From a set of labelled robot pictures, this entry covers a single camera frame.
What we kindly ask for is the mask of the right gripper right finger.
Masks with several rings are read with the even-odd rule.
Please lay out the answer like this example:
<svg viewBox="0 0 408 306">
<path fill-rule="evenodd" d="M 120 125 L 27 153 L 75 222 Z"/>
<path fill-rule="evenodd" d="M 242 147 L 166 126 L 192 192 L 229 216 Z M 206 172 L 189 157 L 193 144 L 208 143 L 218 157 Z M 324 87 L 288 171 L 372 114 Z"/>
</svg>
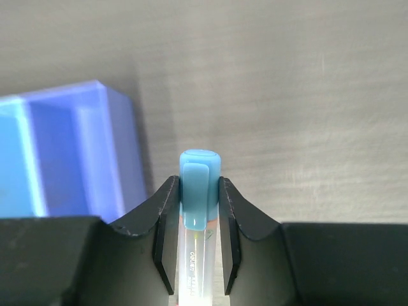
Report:
<svg viewBox="0 0 408 306">
<path fill-rule="evenodd" d="M 219 181 L 232 305 L 406 305 L 407 225 L 278 222 Z"/>
</svg>

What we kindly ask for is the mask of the purple bin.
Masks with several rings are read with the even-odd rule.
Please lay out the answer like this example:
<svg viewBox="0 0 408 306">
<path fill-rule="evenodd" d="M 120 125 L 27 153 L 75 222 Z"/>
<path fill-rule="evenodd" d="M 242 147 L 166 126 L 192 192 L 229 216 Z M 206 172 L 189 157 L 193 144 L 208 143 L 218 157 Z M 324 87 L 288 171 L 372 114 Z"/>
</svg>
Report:
<svg viewBox="0 0 408 306">
<path fill-rule="evenodd" d="M 49 216 L 112 222 L 147 199 L 133 103 L 97 80 L 25 94 Z"/>
</svg>

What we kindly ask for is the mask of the clear pen blue cap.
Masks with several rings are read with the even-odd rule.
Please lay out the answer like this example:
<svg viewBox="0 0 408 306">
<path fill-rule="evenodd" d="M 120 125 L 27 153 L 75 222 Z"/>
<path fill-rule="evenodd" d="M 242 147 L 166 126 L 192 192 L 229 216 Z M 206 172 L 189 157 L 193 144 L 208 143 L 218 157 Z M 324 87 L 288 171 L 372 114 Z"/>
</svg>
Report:
<svg viewBox="0 0 408 306">
<path fill-rule="evenodd" d="M 211 150 L 180 155 L 178 304 L 212 305 L 221 157 Z"/>
</svg>

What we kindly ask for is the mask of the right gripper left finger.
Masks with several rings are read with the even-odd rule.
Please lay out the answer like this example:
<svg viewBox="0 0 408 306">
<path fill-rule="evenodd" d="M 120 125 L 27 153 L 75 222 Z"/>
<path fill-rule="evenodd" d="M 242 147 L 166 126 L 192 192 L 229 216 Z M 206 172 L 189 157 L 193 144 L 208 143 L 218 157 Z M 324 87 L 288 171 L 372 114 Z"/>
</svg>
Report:
<svg viewBox="0 0 408 306">
<path fill-rule="evenodd" d="M 1 220 L 2 305 L 167 305 L 175 291 L 179 178 L 107 224 Z"/>
</svg>

